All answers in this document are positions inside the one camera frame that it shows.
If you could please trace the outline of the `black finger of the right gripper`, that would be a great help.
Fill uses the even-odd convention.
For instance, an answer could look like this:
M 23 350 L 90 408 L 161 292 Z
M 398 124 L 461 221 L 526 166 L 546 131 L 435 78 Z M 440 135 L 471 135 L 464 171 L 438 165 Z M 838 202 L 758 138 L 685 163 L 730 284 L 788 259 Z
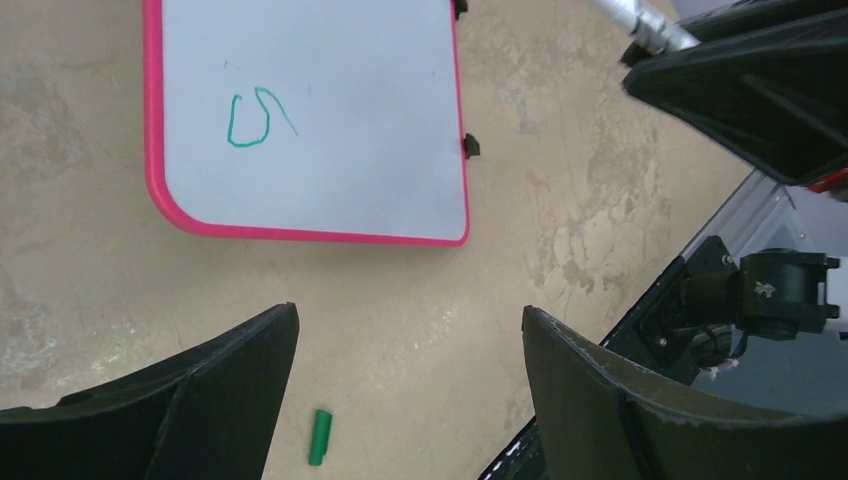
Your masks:
M 685 52 L 653 55 L 633 43 L 620 62 L 627 67 L 793 61 L 847 65 L 845 1 L 735 1 L 685 18 L 681 26 L 702 44 Z
M 847 167 L 847 65 L 629 67 L 624 90 L 785 185 Z

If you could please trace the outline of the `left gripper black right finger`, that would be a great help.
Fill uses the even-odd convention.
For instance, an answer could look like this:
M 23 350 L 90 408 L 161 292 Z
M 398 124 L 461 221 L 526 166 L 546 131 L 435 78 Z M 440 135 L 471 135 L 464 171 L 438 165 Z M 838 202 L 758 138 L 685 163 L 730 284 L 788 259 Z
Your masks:
M 843 479 L 847 419 L 716 397 L 522 313 L 524 361 L 552 479 Z

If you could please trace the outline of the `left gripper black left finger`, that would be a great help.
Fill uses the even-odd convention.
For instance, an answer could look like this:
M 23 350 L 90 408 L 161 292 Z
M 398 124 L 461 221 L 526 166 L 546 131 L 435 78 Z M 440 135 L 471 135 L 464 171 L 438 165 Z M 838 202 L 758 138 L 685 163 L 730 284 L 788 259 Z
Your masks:
M 280 304 L 144 369 L 1 413 L 5 479 L 258 479 L 299 318 Z

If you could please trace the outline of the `white green whiteboard marker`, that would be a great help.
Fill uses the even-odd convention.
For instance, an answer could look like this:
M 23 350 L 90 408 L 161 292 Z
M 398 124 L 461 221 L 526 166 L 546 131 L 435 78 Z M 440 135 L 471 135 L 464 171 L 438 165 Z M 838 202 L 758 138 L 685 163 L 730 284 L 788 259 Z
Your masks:
M 665 14 L 641 0 L 594 0 L 606 15 L 649 54 L 679 52 L 700 41 Z

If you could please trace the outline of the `green marker cap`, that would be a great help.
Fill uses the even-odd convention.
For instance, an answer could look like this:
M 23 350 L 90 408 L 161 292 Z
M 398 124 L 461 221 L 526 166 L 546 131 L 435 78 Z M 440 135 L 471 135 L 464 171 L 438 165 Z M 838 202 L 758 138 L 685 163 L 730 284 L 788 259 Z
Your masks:
M 308 464 L 310 466 L 320 466 L 323 463 L 328 451 L 332 422 L 333 415 L 329 411 L 315 410 L 308 453 Z

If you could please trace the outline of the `pink framed whiteboard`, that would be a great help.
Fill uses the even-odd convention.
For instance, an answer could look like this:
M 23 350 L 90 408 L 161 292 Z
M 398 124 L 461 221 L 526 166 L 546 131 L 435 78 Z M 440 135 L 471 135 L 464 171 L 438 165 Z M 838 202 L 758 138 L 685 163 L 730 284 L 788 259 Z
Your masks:
M 195 235 L 458 247 L 463 1 L 146 1 L 145 180 Z

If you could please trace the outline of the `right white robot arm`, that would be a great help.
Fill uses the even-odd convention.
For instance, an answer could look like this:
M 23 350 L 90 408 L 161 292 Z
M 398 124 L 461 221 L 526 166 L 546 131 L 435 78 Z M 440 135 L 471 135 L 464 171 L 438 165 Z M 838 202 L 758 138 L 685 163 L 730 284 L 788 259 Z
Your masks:
M 622 56 L 625 91 L 787 186 L 847 188 L 847 5 L 736 1 L 679 23 L 641 24 Z M 823 253 L 768 249 L 729 274 L 686 280 L 691 313 L 751 336 L 790 340 L 833 326 L 820 291 L 841 266 Z

